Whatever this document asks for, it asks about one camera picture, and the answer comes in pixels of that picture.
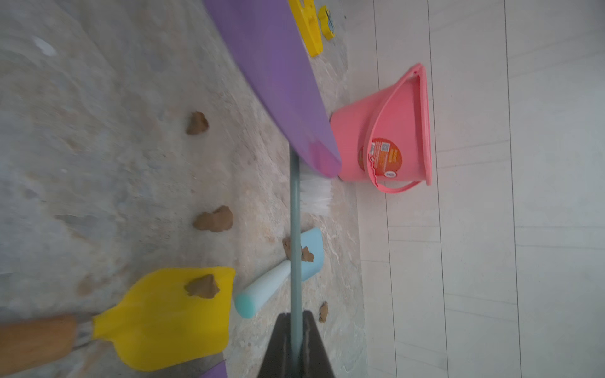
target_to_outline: bucket label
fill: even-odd
[[[364,149],[359,149],[358,163],[365,172],[365,162],[362,156]],[[370,148],[370,161],[373,162],[376,176],[388,178],[397,177],[397,171],[401,168],[401,152],[399,148],[389,139],[374,138]]]

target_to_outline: yellow toy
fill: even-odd
[[[319,9],[319,23],[321,24],[321,32],[329,41],[334,38],[334,24],[332,23],[332,14],[325,5]]]
[[[288,2],[309,55],[311,57],[319,55],[324,51],[324,45],[321,42],[315,3],[313,0],[304,0],[303,6],[301,0],[288,0]]]
[[[140,371],[220,353],[229,342],[234,277],[228,267],[160,269],[93,317],[92,327],[70,314],[0,325],[0,376],[63,358],[91,339],[111,341]]]

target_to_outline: wooden handle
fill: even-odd
[[[73,315],[0,326],[0,377],[67,356],[76,331]]]

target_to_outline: yellow shovel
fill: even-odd
[[[111,341],[122,361],[140,371],[219,353],[229,341],[234,277],[228,267],[150,273],[117,306],[93,317],[88,340],[81,335],[87,324],[74,315],[0,326],[0,376],[63,358],[90,339]]]

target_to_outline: purple plastic sheet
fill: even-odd
[[[231,55],[292,148],[326,177],[342,161],[286,0],[204,0]]]
[[[221,362],[216,364],[212,369],[202,374],[200,378],[227,378],[226,361],[222,360]]]

